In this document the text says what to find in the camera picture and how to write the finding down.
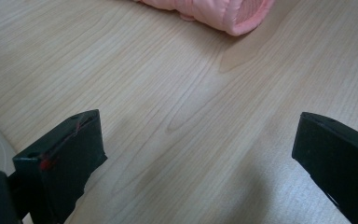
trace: pink quilted fabric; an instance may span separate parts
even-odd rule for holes
[[[266,17],[274,0],[135,0],[178,10],[184,20],[201,21],[230,35],[252,31]]]

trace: pink fabric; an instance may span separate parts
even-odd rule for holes
[[[178,10],[184,20],[197,20],[230,35],[252,31],[266,17],[274,0],[142,0],[149,6]]]

